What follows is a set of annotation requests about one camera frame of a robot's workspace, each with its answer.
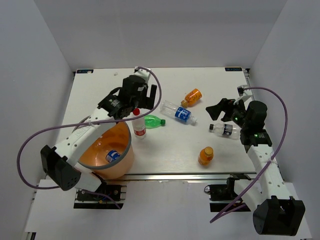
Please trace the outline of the green plastic bottle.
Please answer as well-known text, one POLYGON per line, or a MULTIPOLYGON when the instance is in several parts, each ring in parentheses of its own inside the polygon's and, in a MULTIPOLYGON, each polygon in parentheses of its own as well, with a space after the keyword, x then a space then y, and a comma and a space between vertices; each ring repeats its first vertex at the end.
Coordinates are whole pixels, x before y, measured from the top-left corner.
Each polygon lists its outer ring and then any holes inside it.
POLYGON ((164 127, 166 125, 166 120, 165 119, 161 119, 155 115, 146 115, 144 117, 144 121, 145 121, 145 127, 147 129, 155 129, 158 127, 164 127))

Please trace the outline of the clear bottle red cap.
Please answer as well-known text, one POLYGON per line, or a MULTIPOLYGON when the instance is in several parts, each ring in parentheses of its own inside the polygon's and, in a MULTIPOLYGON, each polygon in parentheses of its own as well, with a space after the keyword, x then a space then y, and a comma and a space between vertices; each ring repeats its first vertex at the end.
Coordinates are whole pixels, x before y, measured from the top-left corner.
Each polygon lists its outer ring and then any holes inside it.
POLYGON ((144 117, 132 120, 131 123, 135 136, 141 139, 144 138, 147 132, 144 117))

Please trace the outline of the clear bottle blue label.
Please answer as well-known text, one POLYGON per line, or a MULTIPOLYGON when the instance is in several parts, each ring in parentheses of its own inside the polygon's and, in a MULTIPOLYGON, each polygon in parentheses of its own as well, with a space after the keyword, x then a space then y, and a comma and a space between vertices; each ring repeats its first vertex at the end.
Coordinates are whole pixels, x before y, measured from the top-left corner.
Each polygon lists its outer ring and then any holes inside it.
POLYGON ((197 118, 189 110, 167 100, 161 103, 160 112, 167 117, 187 125, 196 125, 197 123, 197 118))

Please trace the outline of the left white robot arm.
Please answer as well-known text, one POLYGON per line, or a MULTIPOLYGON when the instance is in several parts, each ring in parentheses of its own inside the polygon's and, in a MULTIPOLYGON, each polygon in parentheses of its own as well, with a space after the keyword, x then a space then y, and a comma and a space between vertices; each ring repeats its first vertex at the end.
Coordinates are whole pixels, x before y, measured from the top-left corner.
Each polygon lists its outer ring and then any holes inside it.
POLYGON ((88 190, 90 196, 99 200, 105 196, 106 187, 92 173, 82 173, 76 169, 84 152, 107 130, 136 109, 154 109, 157 86, 149 86, 150 73, 138 70, 122 81, 122 86, 113 89, 97 105, 83 125, 66 139, 41 151, 44 172, 63 191, 72 188, 88 190))

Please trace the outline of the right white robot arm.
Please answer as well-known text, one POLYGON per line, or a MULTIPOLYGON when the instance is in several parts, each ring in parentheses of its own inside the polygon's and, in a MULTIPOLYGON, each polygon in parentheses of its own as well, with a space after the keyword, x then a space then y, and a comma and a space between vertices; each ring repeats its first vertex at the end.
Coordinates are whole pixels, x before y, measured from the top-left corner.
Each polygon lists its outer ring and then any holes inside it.
POLYGON ((254 179, 229 178, 225 192, 233 200, 212 221, 234 212, 234 204, 243 201, 238 208, 248 207, 253 212, 253 226, 259 235, 295 236, 306 208, 302 200, 288 191, 278 168, 271 139, 264 128, 267 110, 257 100, 245 106, 243 100, 227 98, 206 107, 212 120, 224 113, 223 122, 232 121, 240 127, 241 144, 257 173, 254 179))

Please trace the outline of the orange bin with grey rim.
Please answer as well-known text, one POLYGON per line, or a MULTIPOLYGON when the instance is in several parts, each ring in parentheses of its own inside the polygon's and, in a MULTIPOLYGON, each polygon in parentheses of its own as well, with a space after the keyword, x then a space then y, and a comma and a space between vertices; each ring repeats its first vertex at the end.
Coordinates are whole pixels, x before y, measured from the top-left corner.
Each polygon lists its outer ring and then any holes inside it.
POLYGON ((127 174, 133 163, 132 135, 126 122, 119 122, 107 130, 79 159, 80 165, 105 180, 127 174))

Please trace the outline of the blue label bottle in bin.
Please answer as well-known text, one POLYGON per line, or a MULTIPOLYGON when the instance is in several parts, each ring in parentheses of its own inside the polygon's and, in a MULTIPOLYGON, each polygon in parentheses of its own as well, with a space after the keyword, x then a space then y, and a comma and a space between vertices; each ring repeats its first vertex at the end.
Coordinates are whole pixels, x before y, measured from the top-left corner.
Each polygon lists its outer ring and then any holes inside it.
POLYGON ((116 161, 119 157, 121 156, 121 154, 116 151, 116 150, 110 150, 107 155, 105 156, 105 160, 108 163, 112 163, 114 161, 116 161))

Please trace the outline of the clear bottle black cap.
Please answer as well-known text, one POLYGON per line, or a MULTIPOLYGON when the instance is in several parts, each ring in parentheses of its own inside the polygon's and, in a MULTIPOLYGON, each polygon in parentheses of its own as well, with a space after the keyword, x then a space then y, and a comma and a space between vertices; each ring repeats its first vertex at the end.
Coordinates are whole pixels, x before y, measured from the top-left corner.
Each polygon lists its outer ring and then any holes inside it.
POLYGON ((234 124, 216 123, 209 125, 209 132, 218 137, 229 138, 233 140, 240 139, 241 129, 234 124))

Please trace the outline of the orange juice bottle lying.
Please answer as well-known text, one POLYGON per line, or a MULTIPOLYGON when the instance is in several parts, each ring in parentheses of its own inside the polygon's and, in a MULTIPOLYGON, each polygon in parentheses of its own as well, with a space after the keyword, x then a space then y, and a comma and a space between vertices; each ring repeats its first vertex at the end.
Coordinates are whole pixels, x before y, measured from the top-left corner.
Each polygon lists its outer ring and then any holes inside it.
POLYGON ((183 108, 192 107, 201 98, 202 98, 202 93, 197 88, 195 88, 184 97, 184 99, 181 101, 180 104, 183 108))

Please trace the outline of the black table label right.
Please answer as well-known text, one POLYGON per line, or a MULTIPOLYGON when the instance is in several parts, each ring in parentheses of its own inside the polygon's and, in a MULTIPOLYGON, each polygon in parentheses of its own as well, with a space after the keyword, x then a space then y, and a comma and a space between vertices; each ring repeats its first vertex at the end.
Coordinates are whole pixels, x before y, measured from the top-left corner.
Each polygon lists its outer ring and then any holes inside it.
POLYGON ((225 67, 226 72, 242 72, 243 69, 241 67, 225 67))

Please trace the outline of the black table label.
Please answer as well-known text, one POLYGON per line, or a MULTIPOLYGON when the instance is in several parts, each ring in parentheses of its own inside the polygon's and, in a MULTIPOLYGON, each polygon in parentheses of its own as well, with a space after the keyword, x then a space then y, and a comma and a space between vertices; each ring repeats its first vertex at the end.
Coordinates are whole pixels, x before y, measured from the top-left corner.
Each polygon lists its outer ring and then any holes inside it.
POLYGON ((225 67, 226 72, 242 72, 243 69, 241 67, 225 67))
POLYGON ((92 74, 93 72, 93 69, 78 69, 76 74, 92 74))

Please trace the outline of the black table label left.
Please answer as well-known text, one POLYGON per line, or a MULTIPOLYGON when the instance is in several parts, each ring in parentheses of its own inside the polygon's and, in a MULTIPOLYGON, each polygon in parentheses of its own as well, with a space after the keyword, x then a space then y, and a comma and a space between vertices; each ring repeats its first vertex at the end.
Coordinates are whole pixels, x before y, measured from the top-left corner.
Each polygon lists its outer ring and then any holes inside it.
POLYGON ((92 74, 93 72, 93 69, 78 69, 76 74, 92 74))

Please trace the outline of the aluminium table edge rail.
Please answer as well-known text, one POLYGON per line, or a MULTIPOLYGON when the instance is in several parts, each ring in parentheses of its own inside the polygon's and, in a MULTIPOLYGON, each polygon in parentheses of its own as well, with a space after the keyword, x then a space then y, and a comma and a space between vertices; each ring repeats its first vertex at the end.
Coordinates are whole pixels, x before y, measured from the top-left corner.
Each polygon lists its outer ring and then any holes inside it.
POLYGON ((231 173, 202 174, 126 174, 114 181, 214 181, 226 180, 231 173))

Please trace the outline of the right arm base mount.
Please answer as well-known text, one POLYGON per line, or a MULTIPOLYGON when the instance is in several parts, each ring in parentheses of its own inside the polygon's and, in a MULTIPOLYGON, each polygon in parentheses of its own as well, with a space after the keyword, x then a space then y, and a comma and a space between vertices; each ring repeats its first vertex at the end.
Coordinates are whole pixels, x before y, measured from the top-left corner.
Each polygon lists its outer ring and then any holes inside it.
POLYGON ((244 173, 233 173, 224 184, 209 184, 204 187, 203 191, 209 195, 209 206, 211 213, 218 213, 233 201, 238 195, 234 192, 235 181, 252 179, 244 173))

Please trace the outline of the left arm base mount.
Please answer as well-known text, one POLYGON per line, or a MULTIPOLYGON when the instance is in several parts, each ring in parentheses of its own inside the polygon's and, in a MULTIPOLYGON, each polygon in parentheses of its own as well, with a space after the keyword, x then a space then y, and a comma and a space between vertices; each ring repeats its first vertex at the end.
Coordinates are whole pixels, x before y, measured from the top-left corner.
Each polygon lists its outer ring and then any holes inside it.
POLYGON ((119 184, 109 184, 103 195, 91 194, 77 190, 73 208, 87 210, 120 210, 125 202, 127 187, 119 184))

